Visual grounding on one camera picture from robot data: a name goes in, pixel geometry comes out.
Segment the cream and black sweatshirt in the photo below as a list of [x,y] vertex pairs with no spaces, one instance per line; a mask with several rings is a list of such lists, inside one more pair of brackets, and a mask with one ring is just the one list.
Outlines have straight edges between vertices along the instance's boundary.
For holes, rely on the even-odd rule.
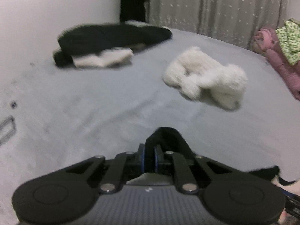
[[[183,155],[186,159],[192,160],[196,153],[189,147],[188,143],[181,134],[174,128],[160,127],[152,133],[145,142],[143,168],[146,173],[154,173],[156,170],[155,148],[160,146],[163,153],[172,151]],[[256,177],[271,181],[276,186],[292,193],[299,195],[299,180],[285,181],[280,177],[280,169],[273,166],[266,169],[258,169],[248,172]]]

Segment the grey dotted curtain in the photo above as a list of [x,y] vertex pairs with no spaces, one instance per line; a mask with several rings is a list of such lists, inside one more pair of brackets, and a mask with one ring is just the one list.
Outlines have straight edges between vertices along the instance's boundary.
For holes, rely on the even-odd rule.
[[150,0],[151,24],[205,35],[249,49],[262,27],[277,29],[288,0]]

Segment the black hanging coat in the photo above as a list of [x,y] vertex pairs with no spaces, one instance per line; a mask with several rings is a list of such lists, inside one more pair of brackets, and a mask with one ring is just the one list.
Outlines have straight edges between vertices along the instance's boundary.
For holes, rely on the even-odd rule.
[[119,21],[135,20],[146,22],[145,0],[121,0]]

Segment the white plush dog toy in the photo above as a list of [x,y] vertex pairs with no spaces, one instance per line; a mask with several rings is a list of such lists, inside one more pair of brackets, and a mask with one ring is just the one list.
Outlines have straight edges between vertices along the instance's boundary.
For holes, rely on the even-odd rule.
[[222,108],[234,110],[242,103],[248,77],[236,64],[222,65],[192,46],[178,55],[166,68],[163,81],[193,101],[208,90],[213,100]]

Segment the black and white garment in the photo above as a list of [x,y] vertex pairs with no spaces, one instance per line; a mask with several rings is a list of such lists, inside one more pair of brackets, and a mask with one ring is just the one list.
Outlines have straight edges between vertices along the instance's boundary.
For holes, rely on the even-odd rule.
[[130,23],[90,24],[70,28],[58,36],[59,50],[53,59],[59,68],[74,65],[76,57],[99,55],[105,50],[150,47],[171,39],[172,32],[163,27]]

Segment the pink folded quilt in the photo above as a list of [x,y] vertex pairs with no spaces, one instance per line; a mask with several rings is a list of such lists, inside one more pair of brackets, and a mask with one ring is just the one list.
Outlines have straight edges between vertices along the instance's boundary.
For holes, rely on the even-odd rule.
[[280,47],[274,29],[263,27],[252,39],[252,50],[266,57],[269,64],[284,80],[295,99],[299,101],[299,62],[295,66],[289,64]]

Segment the green patterned cloth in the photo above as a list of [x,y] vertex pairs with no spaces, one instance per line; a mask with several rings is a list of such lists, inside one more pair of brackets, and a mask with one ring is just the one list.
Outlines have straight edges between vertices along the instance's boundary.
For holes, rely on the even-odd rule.
[[275,30],[283,54],[290,65],[294,66],[299,61],[300,27],[299,21],[289,19],[284,26]]

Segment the black rectangular frame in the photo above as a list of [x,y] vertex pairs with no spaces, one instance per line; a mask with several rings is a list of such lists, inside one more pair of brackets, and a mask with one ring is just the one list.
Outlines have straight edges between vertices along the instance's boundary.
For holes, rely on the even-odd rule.
[[15,135],[17,131],[15,119],[13,116],[9,116],[1,122],[0,131],[1,131],[0,144],[3,145],[5,142],[8,141],[8,139],[10,139],[13,135]]

